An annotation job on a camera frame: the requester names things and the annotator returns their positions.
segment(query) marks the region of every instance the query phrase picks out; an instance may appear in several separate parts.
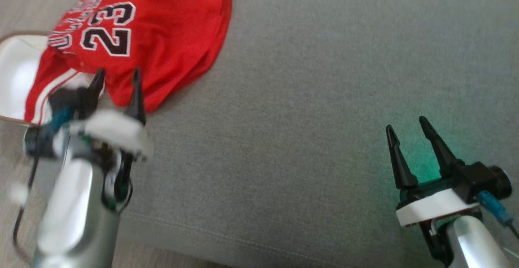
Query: red jersey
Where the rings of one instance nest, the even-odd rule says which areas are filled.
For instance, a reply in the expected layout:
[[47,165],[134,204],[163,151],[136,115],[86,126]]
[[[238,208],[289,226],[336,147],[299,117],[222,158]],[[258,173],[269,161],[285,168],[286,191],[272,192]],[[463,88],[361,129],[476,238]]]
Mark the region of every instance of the red jersey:
[[232,0],[81,0],[49,36],[25,120],[48,120],[48,94],[87,86],[99,67],[115,105],[128,105],[142,71],[146,111],[204,74],[222,47]]

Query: black cable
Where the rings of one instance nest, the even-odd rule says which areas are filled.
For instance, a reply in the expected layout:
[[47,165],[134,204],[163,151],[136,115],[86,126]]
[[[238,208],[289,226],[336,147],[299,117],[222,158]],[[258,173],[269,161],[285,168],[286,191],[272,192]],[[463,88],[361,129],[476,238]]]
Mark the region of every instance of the black cable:
[[517,232],[517,229],[515,229],[514,225],[512,223],[508,224],[508,227],[514,233],[514,236],[519,240],[519,233]]
[[[32,185],[34,183],[34,177],[36,176],[36,170],[38,168],[38,160],[39,157],[36,154],[34,156],[33,165],[31,168],[31,174],[29,175],[29,180],[27,181],[27,194],[29,195],[31,192]],[[28,265],[31,264],[32,260],[29,254],[20,246],[20,243],[18,242],[18,230],[20,229],[20,225],[22,223],[22,218],[24,217],[24,211],[25,207],[20,207],[20,210],[18,211],[18,216],[16,217],[15,227],[13,228],[13,246],[15,248],[16,253],[18,256]]]
[[119,214],[121,214],[126,209],[126,207],[128,207],[128,204],[130,204],[130,199],[131,199],[131,196],[133,195],[133,183],[131,182],[131,178],[128,179],[128,188],[129,188],[128,199],[126,200],[126,202],[124,202],[124,205],[119,210]]

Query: robotic arm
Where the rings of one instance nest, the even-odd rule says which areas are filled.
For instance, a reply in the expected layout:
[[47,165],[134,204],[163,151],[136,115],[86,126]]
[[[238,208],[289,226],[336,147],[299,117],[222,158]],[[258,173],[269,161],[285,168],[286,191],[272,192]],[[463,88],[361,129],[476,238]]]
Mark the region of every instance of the robotic arm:
[[454,156],[426,117],[419,120],[440,165],[440,178],[424,183],[418,183],[410,172],[395,131],[391,125],[386,127],[395,185],[400,190],[400,225],[419,225],[431,256],[445,267],[510,267],[483,224],[480,211],[482,205],[515,233],[512,217],[497,201],[512,193],[508,176],[501,168],[486,167],[479,161],[466,165]]
[[26,153],[62,159],[63,165],[41,220],[32,267],[110,267],[120,213],[132,194],[132,162],[152,156],[141,75],[124,113],[98,110],[100,70],[87,89],[57,90],[50,98],[52,122],[30,127]]

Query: gray fabric surface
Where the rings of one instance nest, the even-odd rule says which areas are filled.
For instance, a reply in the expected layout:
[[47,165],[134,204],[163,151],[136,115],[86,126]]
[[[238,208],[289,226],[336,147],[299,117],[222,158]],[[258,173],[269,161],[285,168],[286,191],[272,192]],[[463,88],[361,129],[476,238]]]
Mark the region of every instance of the gray fabric surface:
[[231,266],[440,266],[399,227],[384,127],[419,179],[419,115],[519,176],[517,28],[519,0],[234,0],[212,70],[150,115],[121,235]]

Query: blue cable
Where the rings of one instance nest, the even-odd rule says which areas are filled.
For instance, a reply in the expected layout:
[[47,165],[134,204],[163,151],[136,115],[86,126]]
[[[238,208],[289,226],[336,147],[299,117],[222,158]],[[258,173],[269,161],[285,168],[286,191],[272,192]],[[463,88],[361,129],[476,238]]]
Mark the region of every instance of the blue cable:
[[499,200],[495,199],[495,197],[488,191],[479,192],[477,198],[482,207],[492,213],[495,219],[497,219],[503,227],[509,227],[514,236],[519,239],[519,233],[512,224],[512,221],[514,220],[513,216],[504,209],[504,206],[499,202]]

